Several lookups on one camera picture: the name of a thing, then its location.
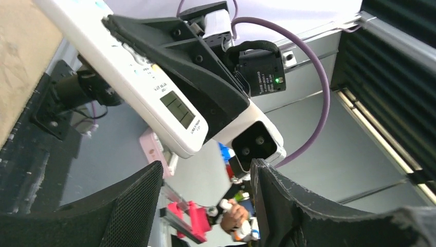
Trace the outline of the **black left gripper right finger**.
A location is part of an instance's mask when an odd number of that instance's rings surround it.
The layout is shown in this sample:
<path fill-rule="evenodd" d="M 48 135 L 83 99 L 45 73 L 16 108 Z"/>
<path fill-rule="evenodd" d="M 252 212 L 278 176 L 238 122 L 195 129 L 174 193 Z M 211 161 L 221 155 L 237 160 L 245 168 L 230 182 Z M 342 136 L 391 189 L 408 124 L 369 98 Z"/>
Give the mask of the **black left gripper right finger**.
<path fill-rule="evenodd" d="M 262 159 L 251 162 L 259 246 L 435 246 L 435 208 L 383 214 L 350 208 L 288 179 Z"/>

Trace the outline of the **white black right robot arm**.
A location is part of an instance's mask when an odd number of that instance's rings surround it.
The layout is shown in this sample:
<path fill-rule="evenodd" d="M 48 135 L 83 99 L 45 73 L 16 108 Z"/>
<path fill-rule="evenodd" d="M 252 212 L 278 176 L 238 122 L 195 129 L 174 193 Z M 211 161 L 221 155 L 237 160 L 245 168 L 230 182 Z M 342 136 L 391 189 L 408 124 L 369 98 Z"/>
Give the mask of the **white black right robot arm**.
<path fill-rule="evenodd" d="M 212 15 L 228 14 L 225 1 L 197 6 L 178 17 L 102 22 L 121 43 L 157 63 L 208 124 L 206 140 L 248 108 L 250 97 L 284 91 L 282 54 L 270 41 L 231 41 L 229 28 L 212 33 Z"/>

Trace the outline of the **white remote control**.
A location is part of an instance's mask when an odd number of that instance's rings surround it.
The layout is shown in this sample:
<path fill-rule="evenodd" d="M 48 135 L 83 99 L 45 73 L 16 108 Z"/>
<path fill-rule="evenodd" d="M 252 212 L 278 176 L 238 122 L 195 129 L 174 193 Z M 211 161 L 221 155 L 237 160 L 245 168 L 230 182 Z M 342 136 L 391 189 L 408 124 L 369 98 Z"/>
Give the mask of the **white remote control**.
<path fill-rule="evenodd" d="M 104 1 L 36 1 L 91 67 L 182 158 L 203 146 L 208 124 L 161 69 L 161 62 L 136 53 L 103 25 L 112 14 Z"/>

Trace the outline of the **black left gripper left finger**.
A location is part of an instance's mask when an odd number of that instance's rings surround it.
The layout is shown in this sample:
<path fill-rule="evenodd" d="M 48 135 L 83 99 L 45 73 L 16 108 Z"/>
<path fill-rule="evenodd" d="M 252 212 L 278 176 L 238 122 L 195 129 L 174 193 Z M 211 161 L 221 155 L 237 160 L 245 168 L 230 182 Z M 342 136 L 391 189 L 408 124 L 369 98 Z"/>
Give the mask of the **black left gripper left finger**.
<path fill-rule="evenodd" d="M 148 246 L 162 174 L 155 161 L 55 211 L 1 214 L 1 246 Z"/>

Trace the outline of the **aluminium table edge frame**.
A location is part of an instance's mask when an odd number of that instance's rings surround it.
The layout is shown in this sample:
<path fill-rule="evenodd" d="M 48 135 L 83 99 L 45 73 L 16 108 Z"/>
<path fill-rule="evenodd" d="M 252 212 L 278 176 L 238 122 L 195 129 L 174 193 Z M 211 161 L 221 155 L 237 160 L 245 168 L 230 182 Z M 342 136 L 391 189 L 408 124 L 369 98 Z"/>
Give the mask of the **aluminium table edge frame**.
<path fill-rule="evenodd" d="M 317 55 L 328 79 L 333 74 L 341 32 L 356 27 L 359 19 L 357 12 L 298 34 Z M 322 92 L 318 74 L 308 56 L 288 39 L 278 40 L 276 44 L 283 53 L 286 90 L 252 99 L 264 113 Z"/>

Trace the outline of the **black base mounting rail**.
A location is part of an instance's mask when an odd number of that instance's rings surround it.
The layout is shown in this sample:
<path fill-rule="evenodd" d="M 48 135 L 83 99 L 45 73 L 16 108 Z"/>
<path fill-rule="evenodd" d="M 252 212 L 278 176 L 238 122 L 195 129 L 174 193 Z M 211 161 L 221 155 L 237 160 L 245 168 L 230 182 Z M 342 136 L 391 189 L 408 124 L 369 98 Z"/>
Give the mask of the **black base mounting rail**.
<path fill-rule="evenodd" d="M 1 148 L 1 212 L 28 214 L 59 206 L 81 134 L 72 122 L 93 121 L 81 107 L 106 107 L 121 97 L 91 68 L 74 72 L 63 60 L 43 74 Z"/>

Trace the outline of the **person in background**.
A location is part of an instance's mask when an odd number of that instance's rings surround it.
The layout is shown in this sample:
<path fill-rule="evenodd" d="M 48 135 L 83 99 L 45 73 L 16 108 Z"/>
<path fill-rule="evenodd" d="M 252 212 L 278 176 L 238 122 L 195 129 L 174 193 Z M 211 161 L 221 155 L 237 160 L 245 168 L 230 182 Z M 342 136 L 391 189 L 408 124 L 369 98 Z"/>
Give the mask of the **person in background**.
<path fill-rule="evenodd" d="M 257 218 L 250 217 L 246 208 L 233 199 L 222 199 L 219 206 L 224 212 L 220 226 L 234 242 L 254 243 L 260 240 Z"/>

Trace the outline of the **pink device in background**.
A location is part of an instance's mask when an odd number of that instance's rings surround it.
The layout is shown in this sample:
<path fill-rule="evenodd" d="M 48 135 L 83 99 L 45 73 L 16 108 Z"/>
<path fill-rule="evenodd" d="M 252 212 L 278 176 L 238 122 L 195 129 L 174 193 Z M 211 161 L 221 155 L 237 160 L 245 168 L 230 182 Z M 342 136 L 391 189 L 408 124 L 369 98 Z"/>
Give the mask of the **pink device in background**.
<path fill-rule="evenodd" d="M 163 144 L 150 127 L 140 136 L 139 143 L 149 163 L 161 162 L 164 179 L 174 176 L 179 156 Z"/>

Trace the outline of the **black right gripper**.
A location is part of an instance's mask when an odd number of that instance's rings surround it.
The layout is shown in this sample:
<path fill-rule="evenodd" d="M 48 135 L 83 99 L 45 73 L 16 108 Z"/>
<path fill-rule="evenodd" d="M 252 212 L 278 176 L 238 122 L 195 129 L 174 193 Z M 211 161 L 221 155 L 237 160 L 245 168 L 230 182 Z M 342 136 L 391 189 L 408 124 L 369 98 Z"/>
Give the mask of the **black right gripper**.
<path fill-rule="evenodd" d="M 178 17 L 110 14 L 102 23 L 117 40 L 167 73 L 206 120 L 206 140 L 229 142 L 237 136 L 230 124 L 249 107 L 249 100 L 224 63 L 225 51 L 233 46 L 227 2 L 179 9 Z"/>

